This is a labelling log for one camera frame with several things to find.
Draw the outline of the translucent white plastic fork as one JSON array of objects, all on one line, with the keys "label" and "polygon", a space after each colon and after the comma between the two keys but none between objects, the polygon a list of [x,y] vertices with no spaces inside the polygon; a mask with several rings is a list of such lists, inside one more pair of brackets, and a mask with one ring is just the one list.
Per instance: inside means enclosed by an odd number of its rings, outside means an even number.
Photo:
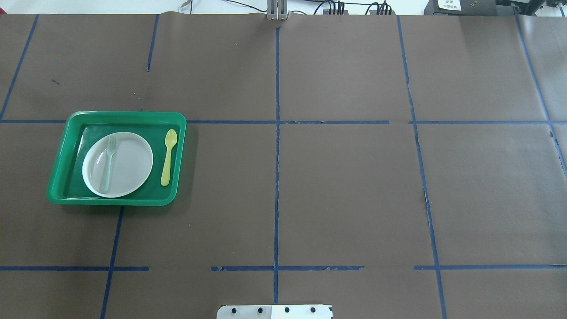
[{"label": "translucent white plastic fork", "polygon": [[105,155],[106,155],[106,162],[105,162],[105,168],[103,171],[103,175],[101,178],[101,188],[100,188],[100,192],[102,194],[107,194],[107,192],[110,189],[110,185],[111,185],[111,178],[112,178],[112,167],[113,167],[113,158],[116,154],[117,151],[117,141],[116,141],[116,136],[115,135],[110,135],[108,137],[108,143],[107,143],[107,147],[105,149]]}]

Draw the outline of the yellow plastic spoon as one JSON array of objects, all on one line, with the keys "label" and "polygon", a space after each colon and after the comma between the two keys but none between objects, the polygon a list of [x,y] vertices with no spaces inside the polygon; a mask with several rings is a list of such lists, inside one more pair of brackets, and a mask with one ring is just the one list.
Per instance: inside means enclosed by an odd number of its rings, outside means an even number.
[{"label": "yellow plastic spoon", "polygon": [[165,136],[164,143],[166,147],[166,153],[162,168],[162,174],[160,178],[160,184],[163,187],[168,186],[168,184],[170,184],[171,181],[172,152],[173,152],[173,147],[175,147],[176,144],[178,143],[178,134],[176,130],[174,129],[168,130]]}]

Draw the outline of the white round plate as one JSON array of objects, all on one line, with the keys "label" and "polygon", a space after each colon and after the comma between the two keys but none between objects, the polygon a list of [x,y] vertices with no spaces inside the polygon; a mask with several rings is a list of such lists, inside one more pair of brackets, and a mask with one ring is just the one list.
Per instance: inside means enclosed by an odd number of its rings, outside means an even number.
[{"label": "white round plate", "polygon": [[[110,135],[116,136],[117,151],[113,158],[112,178],[107,194],[100,192],[105,168],[105,149]],[[103,198],[119,198],[133,193],[146,182],[153,168],[153,151],[149,143],[133,132],[115,132],[98,139],[89,148],[82,163],[82,178],[91,192]]]}]

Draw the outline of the black computer box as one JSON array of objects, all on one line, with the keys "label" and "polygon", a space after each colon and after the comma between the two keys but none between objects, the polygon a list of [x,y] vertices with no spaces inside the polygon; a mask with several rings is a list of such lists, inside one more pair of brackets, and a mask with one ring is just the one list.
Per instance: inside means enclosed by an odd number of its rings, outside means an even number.
[{"label": "black computer box", "polygon": [[430,0],[424,16],[513,16],[510,6],[498,5],[495,0]]}]

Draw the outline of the green plastic tray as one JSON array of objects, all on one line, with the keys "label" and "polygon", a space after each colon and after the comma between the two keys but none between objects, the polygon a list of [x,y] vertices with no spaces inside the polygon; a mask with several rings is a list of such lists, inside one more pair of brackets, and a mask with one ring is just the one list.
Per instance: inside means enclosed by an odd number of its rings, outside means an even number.
[{"label": "green plastic tray", "polygon": [[[166,153],[165,136],[174,129],[178,142],[173,147],[171,181],[161,186]],[[83,182],[82,163],[87,151],[102,137],[115,132],[142,136],[153,151],[153,168],[148,179],[131,194],[103,198]],[[67,119],[47,187],[47,198],[55,204],[106,206],[164,206],[176,197],[186,135],[186,118],[176,112],[82,111]]]}]

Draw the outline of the grey aluminium frame post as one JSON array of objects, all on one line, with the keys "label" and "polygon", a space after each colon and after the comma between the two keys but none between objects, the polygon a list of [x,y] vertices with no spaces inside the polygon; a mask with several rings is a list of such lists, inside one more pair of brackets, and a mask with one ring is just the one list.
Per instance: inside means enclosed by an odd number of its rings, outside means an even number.
[{"label": "grey aluminium frame post", "polygon": [[267,0],[267,20],[287,20],[288,18],[287,0]]}]

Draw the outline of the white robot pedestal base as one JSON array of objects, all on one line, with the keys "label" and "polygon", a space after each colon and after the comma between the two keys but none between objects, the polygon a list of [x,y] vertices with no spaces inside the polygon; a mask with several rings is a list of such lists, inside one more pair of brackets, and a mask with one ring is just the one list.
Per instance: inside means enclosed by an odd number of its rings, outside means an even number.
[{"label": "white robot pedestal base", "polygon": [[225,305],[218,309],[217,319],[332,319],[331,305]]}]

